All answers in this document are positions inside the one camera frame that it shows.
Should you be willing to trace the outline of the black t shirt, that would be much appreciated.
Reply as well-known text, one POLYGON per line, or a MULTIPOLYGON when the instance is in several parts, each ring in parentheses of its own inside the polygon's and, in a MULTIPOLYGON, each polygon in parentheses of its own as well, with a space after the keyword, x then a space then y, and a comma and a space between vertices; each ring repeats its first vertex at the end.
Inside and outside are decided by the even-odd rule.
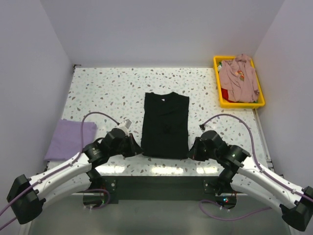
POLYGON ((189 100, 175 92, 145 94, 141 137, 144 156, 187 158, 189 100))

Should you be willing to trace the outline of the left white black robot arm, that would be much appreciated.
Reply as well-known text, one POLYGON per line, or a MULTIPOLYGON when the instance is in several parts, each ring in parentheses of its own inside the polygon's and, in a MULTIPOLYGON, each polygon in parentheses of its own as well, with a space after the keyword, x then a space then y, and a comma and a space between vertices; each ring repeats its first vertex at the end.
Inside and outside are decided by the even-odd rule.
POLYGON ((107 163, 110 157, 122 155, 127 158, 142 152, 126 128, 114 128, 66 162, 30 178, 18 176, 7 196, 9 207, 17 221, 26 224, 59 198, 77 191, 98 191, 101 180, 96 168, 107 163))

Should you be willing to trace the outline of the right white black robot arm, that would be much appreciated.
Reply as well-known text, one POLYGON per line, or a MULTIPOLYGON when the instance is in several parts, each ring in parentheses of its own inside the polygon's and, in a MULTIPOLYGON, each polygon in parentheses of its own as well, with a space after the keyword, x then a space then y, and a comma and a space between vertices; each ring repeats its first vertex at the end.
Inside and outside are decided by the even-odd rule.
POLYGON ((210 186, 220 195, 231 190, 247 194, 281 214, 298 231, 305 231, 313 217, 313 189, 301 187, 280 177, 237 145, 229 145, 215 131, 195 139, 188 158, 215 160, 223 170, 210 186))

